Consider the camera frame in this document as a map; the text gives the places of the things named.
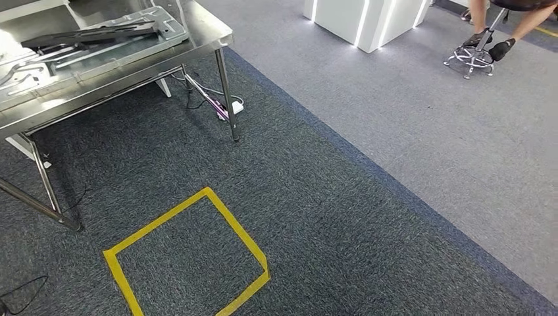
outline floor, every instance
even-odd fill
[[[34,134],[64,213],[84,229],[0,195],[0,293],[48,276],[22,316],[129,315],[101,252],[206,186],[268,263],[270,280],[235,315],[556,310],[249,63],[226,56],[231,88],[259,104],[242,113],[240,143],[209,107],[187,110],[175,80],[173,98],[151,84]],[[218,85],[212,56],[188,72]],[[44,200],[31,161],[5,142],[0,150],[0,174]],[[145,315],[215,315],[262,273],[207,198],[116,258]],[[1,299],[19,311],[42,282]]]
[[[554,52],[520,42],[494,77],[465,81],[442,61],[470,26],[436,7],[367,55],[304,19],[299,0],[199,2],[244,59],[558,303]]]

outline black shoe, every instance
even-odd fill
[[[465,22],[469,22],[471,19],[470,17],[470,11],[469,9],[463,11],[463,13],[461,13],[461,20],[465,21]]]
[[[479,34],[473,34],[465,43],[463,43],[463,46],[476,47],[480,43],[480,40],[482,40],[482,37],[484,36],[484,34],[486,34],[486,32],[488,32],[488,28],[485,28],[484,31],[480,32]],[[492,35],[490,35],[490,38],[486,43],[488,44],[491,42],[492,42]]]
[[[488,53],[494,61],[500,61],[502,60],[502,58],[504,58],[505,54],[507,54],[507,52],[513,47],[514,44],[515,39],[508,39],[507,41],[503,41],[494,45],[494,47],[491,48]]]

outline stainless steel table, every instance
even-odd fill
[[[75,1],[64,7],[50,9],[40,15],[27,16],[0,24],[0,29],[13,38],[21,38],[22,33],[36,32],[27,22],[29,18],[45,18],[45,27],[55,32],[67,31],[67,17],[57,18],[57,11],[67,10],[75,22],[70,27],[76,29],[97,24],[104,20],[118,18],[153,5],[165,8],[178,22],[186,24],[190,31],[188,41],[170,49],[118,67],[102,75],[79,82],[75,86],[63,88],[44,95],[35,95],[30,101],[0,111],[0,140],[17,135],[31,149],[41,179],[47,190],[51,205],[46,206],[23,190],[0,178],[0,189],[18,198],[37,211],[55,219],[59,223],[78,230],[79,223],[66,218],[58,205],[36,144],[29,138],[33,132],[67,119],[94,106],[100,105],[119,95],[155,82],[174,72],[184,71],[184,64],[202,55],[214,53],[219,69],[227,108],[228,121],[235,142],[239,140],[222,48],[232,43],[232,30],[209,11],[192,0],[123,0],[123,1]]]

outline metal part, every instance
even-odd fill
[[[19,20],[21,24],[26,25],[26,28],[33,27],[32,20],[25,17],[19,18]],[[0,111],[56,90],[77,86],[84,80],[169,49],[190,36],[188,28],[180,25],[162,7],[146,8],[120,18],[91,25],[88,28],[121,28],[130,23],[146,22],[155,24],[158,31],[157,36],[142,35],[117,38],[111,43],[81,45],[79,47],[48,47],[46,50],[53,51],[50,54],[36,55],[26,61],[11,61],[10,64],[0,67],[0,76],[2,76],[2,73],[7,73],[5,78],[0,80],[0,86],[11,80],[14,69],[22,68],[21,71],[29,72],[29,69],[23,67],[36,63],[42,63],[42,68],[49,69],[49,72],[31,72],[33,78],[29,78],[22,83],[22,88],[13,87],[6,91],[6,94],[4,92],[0,93]]]
[[[46,205],[42,204],[36,198],[23,192],[21,189],[8,183],[6,180],[2,178],[0,178],[0,190],[10,194],[16,199],[19,199],[23,203],[29,205],[30,207],[36,209],[37,211],[43,213],[44,215],[47,215],[51,219],[57,221],[58,223],[61,223],[62,225],[68,227],[71,230],[77,231],[80,229],[79,223],[74,222],[71,219],[65,217],[64,215],[55,212],[54,210],[50,209]]]
[[[166,97],[172,97],[172,94],[170,94],[170,90],[169,90],[168,85],[166,84],[166,80],[164,78],[161,78],[161,79],[157,80],[155,83],[163,91],[163,93],[166,95]]]
[[[193,86],[190,83],[190,80],[188,80],[186,78],[187,74],[186,74],[186,65],[185,64],[182,64],[182,75],[184,75],[184,80],[185,80],[184,82],[186,83],[186,91],[188,91],[188,97],[190,97],[190,94],[193,92]]]
[[[180,3],[188,22],[189,41],[183,41],[171,49],[83,80],[80,84],[49,93],[41,92],[35,98],[7,109],[0,107],[0,139],[21,132],[35,131],[37,126],[47,126],[50,122],[58,121],[60,117],[74,113],[138,82],[159,79],[159,74],[173,68],[180,70],[182,63],[188,63],[232,43],[232,30],[218,18],[195,1],[181,0]]]
[[[43,185],[47,190],[47,195],[49,196],[51,205],[56,212],[62,214],[62,209],[60,208],[58,200],[56,199],[56,194],[52,189],[51,181],[49,180],[49,176],[47,174],[47,171],[45,170],[45,165],[43,164],[43,159],[41,159],[41,155],[39,154],[39,149],[37,148],[37,144],[35,144],[33,140],[31,140],[23,133],[21,133],[19,136],[25,142],[29,143],[29,145],[31,146],[31,152],[33,153],[35,164],[37,165],[37,169],[39,169],[39,174],[41,175],[41,181],[43,182]]]
[[[83,4],[86,5],[87,8],[81,8],[82,10],[91,10],[91,7],[99,7],[100,11],[99,14],[91,14],[90,12],[88,14],[80,14],[78,11],[71,12],[71,16],[76,19],[79,25],[98,24],[103,20],[118,18],[122,13],[138,11],[138,7],[139,9],[143,9],[144,7],[142,6],[150,5],[148,1],[138,0],[123,0],[117,2],[99,0],[94,1],[93,3],[90,3],[89,1],[86,2],[86,4],[83,4],[82,1],[75,1],[70,4],[70,7]],[[8,98],[7,96],[0,94],[0,140],[15,134],[30,135],[41,128],[49,126],[50,124],[55,124],[60,120],[67,119],[68,117],[87,111],[88,109],[91,109],[92,107],[102,104],[110,99],[114,99],[119,95],[125,94],[146,84],[160,80],[169,74],[180,71],[182,70],[182,65],[184,63],[188,63],[192,59],[209,53],[214,53],[216,51],[218,54],[217,63],[220,76],[223,80],[223,86],[226,93],[225,99],[227,102],[228,113],[225,113],[225,115],[228,114],[231,118],[233,139],[238,140],[238,133],[236,132],[236,118],[232,112],[232,106],[230,105],[226,69],[224,67],[224,59],[222,58],[221,51],[223,47],[232,43],[232,30],[195,1],[173,0],[170,1],[169,4],[178,5],[181,16],[178,16],[177,18],[179,18],[183,23],[184,21],[188,22],[188,30],[190,31],[189,41],[183,41],[173,47],[168,47],[168,49],[164,49],[133,62],[125,63],[123,61],[122,63],[117,64],[114,69],[102,72],[98,76],[80,78],[80,75],[76,75],[75,71],[70,71],[71,80],[74,80],[74,82],[80,80],[79,84],[66,85],[65,80],[68,80],[68,78],[61,76],[61,72],[57,70],[57,74],[49,78],[52,81],[51,86],[46,87],[44,90],[35,89],[33,91],[23,93],[24,95],[27,95],[28,99],[15,99],[13,96]],[[14,32],[19,32],[19,30],[29,30],[29,28],[32,28],[33,20],[26,21],[29,24],[26,24],[26,28],[18,28],[17,25],[12,23]],[[8,54],[11,60],[16,57],[19,58],[20,62],[21,60],[26,60],[28,58],[33,59],[36,56],[30,56],[28,51],[21,51],[20,48],[17,52],[21,56],[24,56],[24,54],[27,55],[25,55],[25,57],[17,57],[18,54],[13,54],[15,51],[17,50],[11,51],[11,55]],[[64,59],[58,59],[57,62],[63,63]],[[71,68],[69,70],[73,70],[75,68],[80,69],[82,65],[83,62],[74,63],[69,65],[68,68]],[[13,102],[9,106],[3,106],[3,104],[6,104],[3,103],[6,98],[8,98],[8,100],[17,100],[17,102]],[[40,155],[36,147],[33,149],[33,152],[34,157],[38,158],[37,160],[40,161]],[[39,165],[37,165],[37,167],[39,172],[41,172],[41,167]],[[79,224],[76,224],[68,218],[60,215],[55,210],[45,206],[37,199],[29,196],[27,193],[1,178],[0,189],[8,192],[10,195],[22,200],[27,205],[59,221],[71,229],[77,230],[79,228]],[[53,208],[57,208],[59,210],[59,207],[55,204],[53,204]]]
[[[193,87],[192,89],[196,89],[199,94],[201,94],[201,96],[211,105],[211,107],[221,116],[224,117],[227,121],[229,121],[229,115],[227,112],[224,111],[224,109],[221,107],[221,104],[217,103],[214,99],[212,99],[209,94],[207,94],[207,92],[205,92],[204,89],[202,89],[197,82],[192,79],[192,77],[190,77],[189,74],[186,73],[186,69],[184,68],[184,65],[182,65],[182,73],[184,74],[184,79],[186,79],[186,82],[189,82],[190,85]]]
[[[240,141],[240,136],[236,129],[236,116],[234,115],[234,110],[232,108],[232,100],[230,99],[230,91],[228,87],[228,78],[226,74],[225,56],[223,55],[223,50],[219,49],[215,51],[215,56],[217,58],[217,67],[219,68],[219,75],[221,76],[221,84],[223,86],[223,94],[225,96],[226,108],[228,112],[228,122],[230,124],[230,129],[232,131],[232,140],[238,142]]]
[[[155,22],[153,21],[142,21],[118,26],[99,26],[86,30],[42,35],[38,38],[22,41],[21,46],[37,49],[39,47],[48,47],[52,45],[89,43],[93,41],[113,40],[121,37],[153,34],[156,32],[154,26]]]
[[[457,59],[463,64],[469,66],[467,74],[463,76],[465,79],[470,79],[471,74],[476,68],[488,68],[489,72],[486,73],[487,76],[494,75],[494,64],[492,57],[485,50],[486,43],[494,33],[496,26],[502,21],[504,16],[509,12],[508,9],[501,9],[498,16],[488,29],[488,31],[482,36],[480,43],[476,47],[472,46],[460,46],[453,51],[453,54],[444,61],[445,66],[449,66],[452,59]]]

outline yellow tape square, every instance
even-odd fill
[[[213,205],[219,210],[219,213],[221,213],[230,227],[240,237],[240,240],[242,240],[246,247],[248,247],[248,250],[256,258],[263,269],[263,273],[258,276],[258,278],[254,280],[254,282],[252,282],[244,291],[242,291],[242,293],[237,298],[235,298],[227,306],[223,307],[223,309],[221,309],[216,315],[228,316],[232,314],[252,295],[254,295],[254,293],[257,292],[264,284],[266,284],[267,281],[269,281],[270,277],[267,267],[267,258],[265,257],[265,254],[260,250],[258,245],[254,242],[254,240],[252,240],[252,238],[250,237],[250,235],[248,235],[244,228],[240,226],[240,223],[234,218],[233,214],[226,208],[225,204],[223,204],[223,202],[219,199],[215,192],[213,192],[213,190],[210,188],[203,188],[200,192],[194,194],[192,197],[182,202],[181,204],[178,204],[176,207],[161,215],[159,218],[155,219],[147,226],[139,229],[137,232],[133,233],[111,249],[103,251],[103,255],[105,255],[105,259],[107,260],[107,264],[109,265],[109,269],[113,274],[114,280],[118,284],[120,291],[122,291],[124,299],[126,299],[126,301],[128,302],[128,306],[130,307],[133,316],[143,316],[143,312],[141,311],[141,307],[134,295],[134,292],[130,288],[128,280],[126,280],[126,277],[124,276],[122,267],[120,266],[120,263],[116,258],[117,253],[126,249],[129,245],[138,241],[141,237],[149,234],[152,230],[161,226],[164,222],[173,218],[203,197],[209,198],[211,203],[213,203]]]

